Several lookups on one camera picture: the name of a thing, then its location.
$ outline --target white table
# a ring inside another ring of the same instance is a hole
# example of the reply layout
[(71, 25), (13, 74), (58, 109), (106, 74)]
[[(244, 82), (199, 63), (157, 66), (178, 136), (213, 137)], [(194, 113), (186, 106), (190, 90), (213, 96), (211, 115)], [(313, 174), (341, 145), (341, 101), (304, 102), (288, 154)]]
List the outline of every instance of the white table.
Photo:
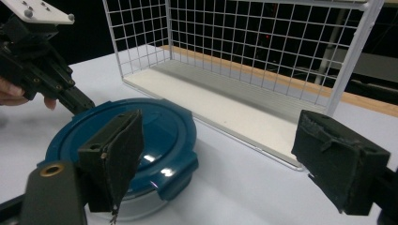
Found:
[[(71, 66), (78, 87), (99, 105), (144, 97), (122, 83), (114, 55)], [(61, 104), (45, 109), (42, 97), (0, 108), (0, 202), (23, 194), (28, 174), (44, 159), (53, 136), (72, 114)], [(341, 103), (334, 117), (392, 152), (398, 167), (398, 118)], [(369, 217), (340, 215), (307, 177), (196, 121), (199, 169), (190, 185), (150, 217), (131, 224), (372, 224)]]

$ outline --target round plastic lid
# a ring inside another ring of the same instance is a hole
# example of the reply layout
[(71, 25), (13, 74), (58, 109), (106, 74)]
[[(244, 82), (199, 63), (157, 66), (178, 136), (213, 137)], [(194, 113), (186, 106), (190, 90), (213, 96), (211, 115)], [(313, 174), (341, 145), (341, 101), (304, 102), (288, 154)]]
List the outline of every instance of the round plastic lid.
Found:
[(145, 149), (127, 197), (157, 190), (162, 200), (172, 200), (191, 181), (198, 167), (192, 151), (196, 128), (191, 112), (167, 100), (133, 98), (107, 102), (78, 114), (54, 137), (44, 162), (78, 160), (78, 149), (112, 118), (141, 109)]

